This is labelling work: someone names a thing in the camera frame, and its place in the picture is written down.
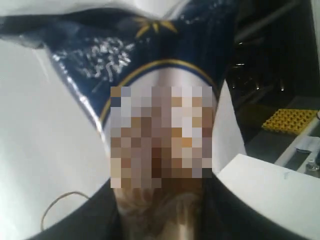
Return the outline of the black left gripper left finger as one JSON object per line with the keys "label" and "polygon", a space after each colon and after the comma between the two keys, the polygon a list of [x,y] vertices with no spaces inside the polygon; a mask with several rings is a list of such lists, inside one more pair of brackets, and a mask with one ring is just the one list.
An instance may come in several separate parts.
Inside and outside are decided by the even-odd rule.
{"label": "black left gripper left finger", "polygon": [[115,195],[103,185],[80,208],[31,240],[122,240],[123,229]]}

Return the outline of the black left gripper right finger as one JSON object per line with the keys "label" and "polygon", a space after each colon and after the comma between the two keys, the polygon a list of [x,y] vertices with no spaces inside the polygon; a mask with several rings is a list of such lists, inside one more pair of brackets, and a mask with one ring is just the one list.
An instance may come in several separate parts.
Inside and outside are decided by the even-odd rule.
{"label": "black left gripper right finger", "polygon": [[197,240],[304,240],[258,213],[232,193],[214,174],[202,179]]}

